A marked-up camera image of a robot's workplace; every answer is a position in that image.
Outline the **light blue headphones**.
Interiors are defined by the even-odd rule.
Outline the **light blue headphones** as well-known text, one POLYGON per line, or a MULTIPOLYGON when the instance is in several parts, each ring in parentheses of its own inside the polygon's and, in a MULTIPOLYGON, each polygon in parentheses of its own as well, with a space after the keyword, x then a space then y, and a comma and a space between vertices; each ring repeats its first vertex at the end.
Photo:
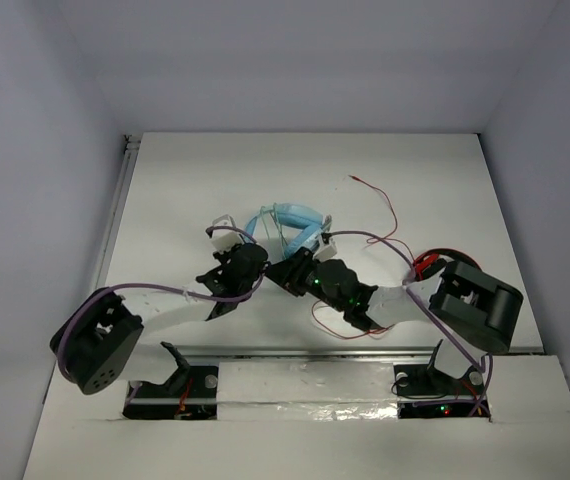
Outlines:
POLYGON ((276 233, 281 256, 288 259, 300 249, 314 253, 320 234, 331 227, 332 216, 300 204, 272 203, 261 206, 246 223, 244 231, 252 236, 258 224, 263 225, 267 237, 271 231, 276 233))

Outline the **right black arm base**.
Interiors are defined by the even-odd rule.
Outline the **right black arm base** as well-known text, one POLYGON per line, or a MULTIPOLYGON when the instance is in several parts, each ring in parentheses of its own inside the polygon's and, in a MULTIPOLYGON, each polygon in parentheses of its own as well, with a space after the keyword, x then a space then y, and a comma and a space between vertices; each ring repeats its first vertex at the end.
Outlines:
POLYGON ((399 419, 491 418, 486 378, 464 361, 465 370, 451 377, 436 368, 443 341, 434 348, 427 363, 394 366, 390 392, 398 400, 399 419))

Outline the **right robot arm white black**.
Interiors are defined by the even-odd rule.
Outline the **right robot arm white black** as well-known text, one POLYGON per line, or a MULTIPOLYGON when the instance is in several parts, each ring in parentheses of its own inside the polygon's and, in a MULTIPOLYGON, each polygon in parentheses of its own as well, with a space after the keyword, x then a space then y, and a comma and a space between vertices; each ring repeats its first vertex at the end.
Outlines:
POLYGON ((523 294, 465 262, 450 261, 426 280, 397 287, 367 285, 339 259, 320 262, 306 250, 269 266, 266 277, 293 296, 309 294, 370 332, 424 320, 443 339, 426 372, 435 391, 448 393, 467 371, 510 350, 523 294))

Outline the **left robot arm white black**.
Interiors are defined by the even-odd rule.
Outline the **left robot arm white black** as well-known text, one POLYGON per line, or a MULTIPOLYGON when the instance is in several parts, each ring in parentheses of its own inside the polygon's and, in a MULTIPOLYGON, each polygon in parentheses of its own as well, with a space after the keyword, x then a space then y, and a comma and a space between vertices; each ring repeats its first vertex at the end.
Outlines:
POLYGON ((147 384, 140 339, 232 312, 258 289, 268 266, 266 250, 253 243, 214 257, 220 264, 185 287, 123 283, 91 293, 50 340, 60 374, 85 395, 118 379, 147 384))

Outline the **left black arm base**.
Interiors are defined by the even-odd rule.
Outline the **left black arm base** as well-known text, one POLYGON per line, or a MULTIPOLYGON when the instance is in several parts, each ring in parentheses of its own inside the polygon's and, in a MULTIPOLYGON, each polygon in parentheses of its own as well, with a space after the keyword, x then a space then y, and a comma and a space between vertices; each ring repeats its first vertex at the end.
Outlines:
POLYGON ((171 343, 161 346, 176 369, 163 383, 131 382, 122 415, 129 420, 216 420, 219 366, 191 365, 171 343))

